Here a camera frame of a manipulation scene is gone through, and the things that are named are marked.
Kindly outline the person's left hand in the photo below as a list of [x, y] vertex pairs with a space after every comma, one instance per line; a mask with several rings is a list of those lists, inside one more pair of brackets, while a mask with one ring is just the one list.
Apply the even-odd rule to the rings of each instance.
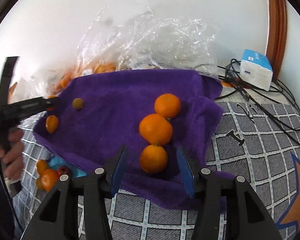
[[23, 163], [23, 150], [24, 145], [21, 142], [23, 131], [19, 128], [14, 128], [10, 131], [9, 141], [12, 144], [11, 150], [5, 153], [0, 145], [0, 159], [6, 165], [4, 170], [4, 177], [10, 180], [17, 180], [20, 178], [24, 163]]

